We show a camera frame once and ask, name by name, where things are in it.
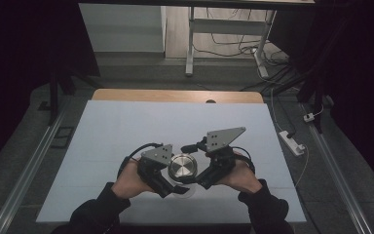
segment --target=white tabletop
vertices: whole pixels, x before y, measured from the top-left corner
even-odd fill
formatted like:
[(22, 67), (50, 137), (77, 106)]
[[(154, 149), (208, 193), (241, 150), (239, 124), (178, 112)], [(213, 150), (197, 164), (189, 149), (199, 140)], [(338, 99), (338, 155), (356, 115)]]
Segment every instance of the white tabletop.
[[(88, 102), (76, 133), (38, 222), (68, 221), (83, 202), (96, 198), (107, 181), (114, 181), (125, 156), (149, 142), (180, 147), (200, 141), (206, 132), (246, 127), (231, 145), (252, 156), (256, 175), (268, 181), (271, 192), (289, 203), (287, 221), (306, 221), (288, 167), (284, 161), (266, 104), (205, 104), (175, 102)], [(194, 153), (199, 172), (209, 160)], [(196, 186), (188, 199), (143, 193), (131, 199), (131, 207), (120, 214), (123, 223), (209, 224), (249, 223), (239, 192), (226, 186), (205, 190)]]

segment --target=hand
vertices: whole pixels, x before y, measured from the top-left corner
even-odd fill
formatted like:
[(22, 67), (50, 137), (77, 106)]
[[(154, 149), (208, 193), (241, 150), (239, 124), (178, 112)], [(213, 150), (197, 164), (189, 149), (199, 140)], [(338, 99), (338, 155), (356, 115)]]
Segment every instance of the hand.
[(242, 160), (236, 160), (236, 166), (233, 170), (216, 184), (224, 184), (245, 193), (256, 193), (262, 188), (262, 184), (256, 175), (254, 175), (247, 163)]
[(121, 199), (129, 199), (142, 192), (154, 192), (137, 173), (138, 162), (130, 159), (111, 189)]

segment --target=person's left hand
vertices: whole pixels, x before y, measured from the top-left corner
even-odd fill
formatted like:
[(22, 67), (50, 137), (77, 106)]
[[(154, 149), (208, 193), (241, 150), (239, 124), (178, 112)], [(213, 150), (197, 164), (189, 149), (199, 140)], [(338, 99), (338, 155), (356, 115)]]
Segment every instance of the person's left hand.
[(138, 162), (130, 159), (111, 189), (121, 199), (129, 199), (142, 192), (154, 192), (137, 173)]

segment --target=triangular metal plate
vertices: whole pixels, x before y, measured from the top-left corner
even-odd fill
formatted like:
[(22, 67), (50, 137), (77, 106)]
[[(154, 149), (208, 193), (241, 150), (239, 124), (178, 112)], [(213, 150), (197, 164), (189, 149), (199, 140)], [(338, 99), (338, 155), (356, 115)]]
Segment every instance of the triangular metal plate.
[(172, 144), (142, 152), (141, 156), (168, 166), (172, 156)]
[(245, 127), (218, 130), (207, 133), (207, 152), (213, 152), (215, 150), (228, 146), (233, 140), (244, 133)]

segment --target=black jacket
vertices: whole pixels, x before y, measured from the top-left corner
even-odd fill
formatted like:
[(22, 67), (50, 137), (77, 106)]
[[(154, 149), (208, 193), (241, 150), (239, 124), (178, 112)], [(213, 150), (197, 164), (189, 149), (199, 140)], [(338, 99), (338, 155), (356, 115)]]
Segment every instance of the black jacket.
[[(241, 192), (239, 201), (248, 206), (251, 225), (257, 234), (293, 233), (284, 220), (288, 204), (270, 194), (267, 183), (260, 179), (263, 188), (254, 194)], [(108, 182), (96, 200), (82, 204), (71, 216), (69, 223), (59, 226), (53, 234), (95, 234), (123, 233), (120, 231), (119, 214), (131, 203), (128, 199), (118, 199), (112, 192), (112, 182)]]

